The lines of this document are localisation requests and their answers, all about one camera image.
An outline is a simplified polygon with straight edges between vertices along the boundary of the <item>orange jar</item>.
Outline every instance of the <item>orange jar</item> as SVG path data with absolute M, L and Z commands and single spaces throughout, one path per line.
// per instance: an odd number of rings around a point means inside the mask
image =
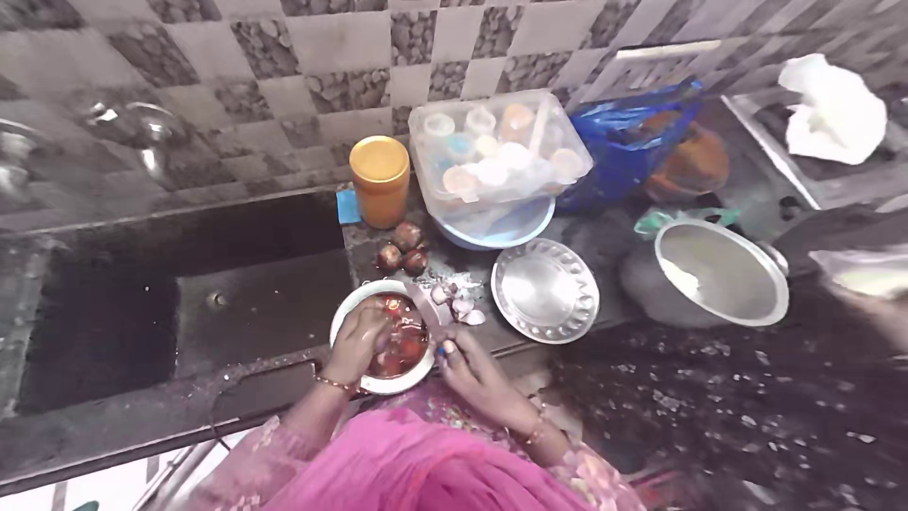
M 399 224 L 410 186 L 407 148 L 389 136 L 368 136 L 350 151 L 350 167 L 362 219 L 378 229 Z

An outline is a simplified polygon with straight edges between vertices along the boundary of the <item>cooking pot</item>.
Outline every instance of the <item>cooking pot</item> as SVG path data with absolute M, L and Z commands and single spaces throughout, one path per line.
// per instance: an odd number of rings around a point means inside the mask
M 788 310 L 788 283 L 774 257 L 732 231 L 683 219 L 631 251 L 621 285 L 646 315 L 673 326 L 772 325 Z

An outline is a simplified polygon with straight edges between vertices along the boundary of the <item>yellow lid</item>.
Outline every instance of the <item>yellow lid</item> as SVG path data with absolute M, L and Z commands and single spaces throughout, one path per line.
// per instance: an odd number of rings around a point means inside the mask
M 365 181 L 388 183 L 410 169 L 410 155 L 389 136 L 367 136 L 351 149 L 350 167 Z

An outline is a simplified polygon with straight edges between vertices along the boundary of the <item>blue bowl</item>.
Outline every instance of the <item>blue bowl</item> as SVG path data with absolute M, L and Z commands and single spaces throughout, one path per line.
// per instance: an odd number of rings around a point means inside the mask
M 487 232 L 481 234 L 471 234 L 475 229 L 462 222 L 448 223 L 434 216 L 432 220 L 454 245 L 468 250 L 499 250 L 523 245 L 538 236 L 554 212 L 554 197 L 533 199 L 492 222 Z

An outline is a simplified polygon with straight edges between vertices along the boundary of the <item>bangle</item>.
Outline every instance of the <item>bangle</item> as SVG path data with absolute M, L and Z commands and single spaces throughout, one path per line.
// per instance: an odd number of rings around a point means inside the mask
M 333 380 L 330 380 L 324 376 L 320 376 L 317 374 L 313 374 L 312 378 L 314 378 L 315 381 L 317 381 L 319 383 L 323 383 L 325 385 L 330 385 L 330 386 L 337 387 L 339 389 L 343 389 L 345 392 L 348 392 L 350 394 L 356 394 L 357 392 L 360 392 L 360 386 L 340 384 L 338 382 L 335 382 Z
M 524 440 L 524 444 L 527 446 L 532 446 L 537 443 L 540 438 L 542 438 L 542 423 L 545 422 L 545 413 L 546 413 L 546 404 L 543 403 L 539 407 L 539 416 L 536 417 L 536 424 L 533 425 L 533 429 L 530 430 L 529 437 Z

